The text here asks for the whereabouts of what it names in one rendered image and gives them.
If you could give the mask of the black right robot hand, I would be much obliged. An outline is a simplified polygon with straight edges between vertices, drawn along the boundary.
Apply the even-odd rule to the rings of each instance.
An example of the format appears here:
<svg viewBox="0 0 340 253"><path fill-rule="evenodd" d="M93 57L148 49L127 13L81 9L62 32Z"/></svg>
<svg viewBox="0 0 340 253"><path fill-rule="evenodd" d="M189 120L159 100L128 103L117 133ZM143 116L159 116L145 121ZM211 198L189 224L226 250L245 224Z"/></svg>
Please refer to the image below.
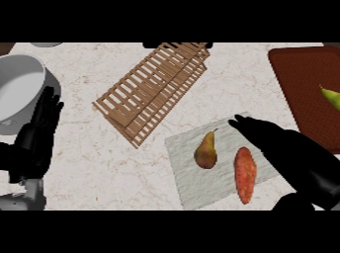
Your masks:
<svg viewBox="0 0 340 253"><path fill-rule="evenodd" d="M298 131L241 115L229 125L261 150L294 193L281 197L275 211L340 211L340 159Z"/></svg>

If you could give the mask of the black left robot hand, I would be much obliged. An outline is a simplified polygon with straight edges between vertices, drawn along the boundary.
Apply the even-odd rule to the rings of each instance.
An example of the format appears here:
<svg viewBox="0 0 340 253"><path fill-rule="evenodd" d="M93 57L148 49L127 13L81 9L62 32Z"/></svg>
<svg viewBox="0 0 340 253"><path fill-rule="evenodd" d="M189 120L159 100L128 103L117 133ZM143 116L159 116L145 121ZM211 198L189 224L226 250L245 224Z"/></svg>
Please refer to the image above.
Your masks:
<svg viewBox="0 0 340 253"><path fill-rule="evenodd" d="M31 121L22 126L15 143L0 142L0 170L9 172L9 182L41 179L53 159L54 134L63 102L47 86Z"/></svg>

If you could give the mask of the orange sweet potato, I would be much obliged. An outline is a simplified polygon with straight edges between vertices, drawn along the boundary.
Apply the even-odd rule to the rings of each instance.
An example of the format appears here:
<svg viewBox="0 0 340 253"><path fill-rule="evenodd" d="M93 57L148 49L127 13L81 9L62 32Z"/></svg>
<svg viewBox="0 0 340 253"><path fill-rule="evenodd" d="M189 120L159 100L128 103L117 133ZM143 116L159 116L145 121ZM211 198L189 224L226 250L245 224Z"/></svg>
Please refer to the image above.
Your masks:
<svg viewBox="0 0 340 253"><path fill-rule="evenodd" d="M235 156L235 183L238 196L244 205L253 198L256 179L257 164L253 153L247 147L241 147Z"/></svg>

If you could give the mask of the grey marble placemat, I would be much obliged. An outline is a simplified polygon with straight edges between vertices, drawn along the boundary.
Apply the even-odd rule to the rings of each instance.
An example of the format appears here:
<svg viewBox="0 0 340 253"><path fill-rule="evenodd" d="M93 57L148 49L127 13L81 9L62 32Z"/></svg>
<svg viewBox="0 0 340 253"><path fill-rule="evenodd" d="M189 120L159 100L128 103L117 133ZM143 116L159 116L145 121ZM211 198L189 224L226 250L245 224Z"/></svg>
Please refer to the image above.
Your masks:
<svg viewBox="0 0 340 253"><path fill-rule="evenodd" d="M233 160L242 146L250 149L257 164L256 184L279 175L263 152L229 126L227 121L223 119L165 139L180 204L188 211L207 207L238 193ZM213 130L217 163L211 169L202 169L195 163L193 152Z"/></svg>

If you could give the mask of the wooden slatted tiered shelf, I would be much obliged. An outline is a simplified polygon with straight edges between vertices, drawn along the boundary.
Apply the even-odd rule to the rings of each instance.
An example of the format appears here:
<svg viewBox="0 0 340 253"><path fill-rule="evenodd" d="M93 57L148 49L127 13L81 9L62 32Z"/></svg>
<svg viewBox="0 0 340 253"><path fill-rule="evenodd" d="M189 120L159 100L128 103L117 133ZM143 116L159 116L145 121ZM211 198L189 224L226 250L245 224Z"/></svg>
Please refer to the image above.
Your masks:
<svg viewBox="0 0 340 253"><path fill-rule="evenodd" d="M205 42L162 42L93 107L139 147L207 70Z"/></svg>

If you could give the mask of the grey metal pot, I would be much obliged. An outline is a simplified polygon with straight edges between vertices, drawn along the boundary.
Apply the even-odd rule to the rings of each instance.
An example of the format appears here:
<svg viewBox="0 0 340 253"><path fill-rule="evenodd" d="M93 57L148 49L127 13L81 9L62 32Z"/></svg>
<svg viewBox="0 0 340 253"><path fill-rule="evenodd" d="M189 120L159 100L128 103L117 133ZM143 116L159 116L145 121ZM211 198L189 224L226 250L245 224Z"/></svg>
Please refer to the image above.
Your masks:
<svg viewBox="0 0 340 253"><path fill-rule="evenodd" d="M15 135L31 121L44 88L60 85L41 60L28 54L0 56L0 134Z"/></svg>

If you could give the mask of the brown green pear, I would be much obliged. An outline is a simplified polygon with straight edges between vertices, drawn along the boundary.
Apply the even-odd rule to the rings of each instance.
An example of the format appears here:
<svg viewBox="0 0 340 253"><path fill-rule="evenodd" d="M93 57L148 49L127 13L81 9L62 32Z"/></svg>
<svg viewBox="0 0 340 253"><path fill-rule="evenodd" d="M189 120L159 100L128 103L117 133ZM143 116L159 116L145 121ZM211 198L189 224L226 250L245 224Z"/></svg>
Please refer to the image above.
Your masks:
<svg viewBox="0 0 340 253"><path fill-rule="evenodd" d="M216 145L214 145L214 131L211 131L195 149L193 152L193 159L196 165L202 169L211 169L217 162L217 152L216 152Z"/></svg>

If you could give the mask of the brown red tray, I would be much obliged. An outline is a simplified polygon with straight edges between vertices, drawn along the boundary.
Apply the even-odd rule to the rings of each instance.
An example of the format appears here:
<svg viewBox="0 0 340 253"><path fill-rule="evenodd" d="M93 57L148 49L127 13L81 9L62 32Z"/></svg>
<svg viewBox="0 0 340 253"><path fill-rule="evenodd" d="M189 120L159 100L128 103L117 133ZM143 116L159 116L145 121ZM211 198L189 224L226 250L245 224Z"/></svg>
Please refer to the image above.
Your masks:
<svg viewBox="0 0 340 253"><path fill-rule="evenodd" d="M340 112L321 92L321 88L340 92L340 49L275 48L269 61L300 132L340 154Z"/></svg>

